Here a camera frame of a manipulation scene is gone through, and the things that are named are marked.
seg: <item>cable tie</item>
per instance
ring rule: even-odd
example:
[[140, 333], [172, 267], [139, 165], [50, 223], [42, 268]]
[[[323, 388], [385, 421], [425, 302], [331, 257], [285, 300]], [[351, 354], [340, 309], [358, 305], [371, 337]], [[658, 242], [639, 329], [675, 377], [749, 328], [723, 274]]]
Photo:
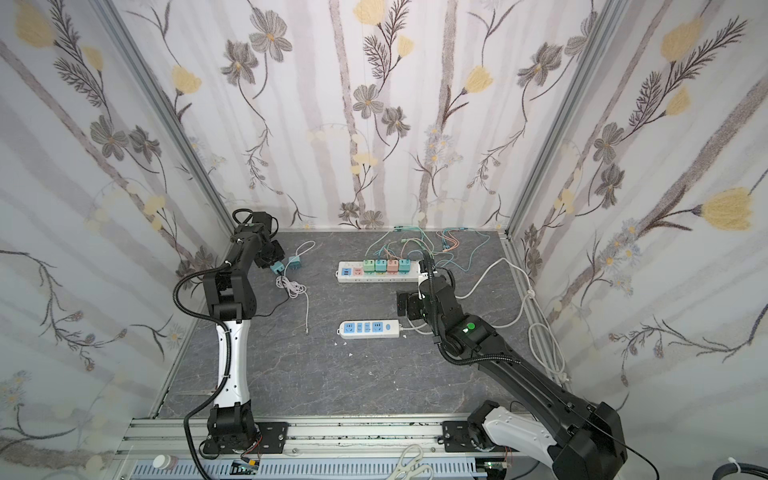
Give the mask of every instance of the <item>cable tie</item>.
[[728, 457], [728, 463], [733, 463], [737, 468], [736, 473], [741, 473], [741, 465], [739, 465], [739, 462], [734, 457]]

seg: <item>power strip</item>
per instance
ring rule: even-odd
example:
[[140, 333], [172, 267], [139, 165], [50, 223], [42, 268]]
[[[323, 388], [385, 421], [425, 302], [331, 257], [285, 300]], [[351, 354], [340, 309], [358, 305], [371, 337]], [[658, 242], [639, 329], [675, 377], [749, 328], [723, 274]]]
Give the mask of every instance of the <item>power strip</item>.
[[396, 339], [400, 336], [398, 320], [350, 320], [342, 322], [336, 331], [344, 340]]
[[419, 262], [408, 260], [406, 262], [402, 260], [390, 260], [389, 262], [388, 260], [339, 262], [336, 279], [340, 283], [418, 282], [419, 274], [421, 273]]

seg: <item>long power strip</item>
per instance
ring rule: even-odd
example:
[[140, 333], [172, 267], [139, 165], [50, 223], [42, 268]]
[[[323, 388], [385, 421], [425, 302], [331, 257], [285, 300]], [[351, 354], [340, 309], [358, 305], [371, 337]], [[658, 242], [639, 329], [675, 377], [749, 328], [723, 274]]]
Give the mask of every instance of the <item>long power strip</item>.
[[418, 282], [420, 273], [419, 262], [411, 262], [407, 272], [399, 270], [366, 272], [363, 262], [339, 262], [336, 279], [340, 283]]
[[397, 320], [350, 320], [342, 322], [336, 331], [344, 340], [396, 339], [400, 336]]

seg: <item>floral wallpaper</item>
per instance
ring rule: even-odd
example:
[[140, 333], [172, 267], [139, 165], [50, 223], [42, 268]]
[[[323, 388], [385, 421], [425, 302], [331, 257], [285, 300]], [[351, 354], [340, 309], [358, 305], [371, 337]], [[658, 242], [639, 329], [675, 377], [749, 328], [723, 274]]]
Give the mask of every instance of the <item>floral wallpaper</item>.
[[231, 210], [501, 229], [603, 2], [115, 4]]
[[0, 27], [0, 477], [101, 478], [192, 326], [177, 277], [227, 233], [87, 2]]
[[764, 2], [631, 2], [511, 235], [574, 390], [623, 406], [663, 478], [768, 457], [767, 25]]

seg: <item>small bottle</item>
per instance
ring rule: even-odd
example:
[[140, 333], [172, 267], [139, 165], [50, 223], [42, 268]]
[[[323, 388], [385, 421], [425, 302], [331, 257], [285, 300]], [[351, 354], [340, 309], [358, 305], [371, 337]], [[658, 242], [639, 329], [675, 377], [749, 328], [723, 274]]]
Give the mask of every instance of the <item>small bottle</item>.
[[152, 461], [152, 466], [158, 470], [173, 470], [179, 458], [173, 455], [158, 455]]

